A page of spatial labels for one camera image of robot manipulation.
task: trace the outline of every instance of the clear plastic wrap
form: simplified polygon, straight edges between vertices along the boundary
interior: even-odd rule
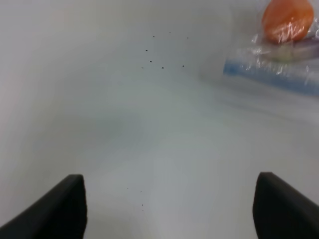
[[[237,47],[226,59],[224,74],[318,96],[317,3],[309,0],[259,0],[256,9],[256,22],[250,24],[257,34],[234,35]]]

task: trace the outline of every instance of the packaged item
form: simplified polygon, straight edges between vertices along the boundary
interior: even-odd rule
[[[252,23],[252,27],[259,26],[257,34],[246,45],[230,52],[224,74],[300,94],[319,95],[319,24],[315,2],[260,0],[256,6],[257,24]]]

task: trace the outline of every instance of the orange object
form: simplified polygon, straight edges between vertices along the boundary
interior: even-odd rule
[[[276,44],[303,39],[314,20],[314,9],[308,0],[272,0],[262,25],[266,38]]]

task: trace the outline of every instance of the blue stripe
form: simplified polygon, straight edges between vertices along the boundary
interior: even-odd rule
[[[242,76],[267,85],[275,86],[309,96],[319,96],[319,84],[302,76],[285,76],[276,74],[262,67],[247,67],[238,61],[227,60],[224,65],[224,74],[230,76]]]

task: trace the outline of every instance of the white table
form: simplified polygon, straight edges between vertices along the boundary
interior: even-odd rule
[[[255,239],[260,171],[319,203],[316,99],[215,84],[231,1],[29,2],[0,6],[1,225],[70,173],[88,239]]]

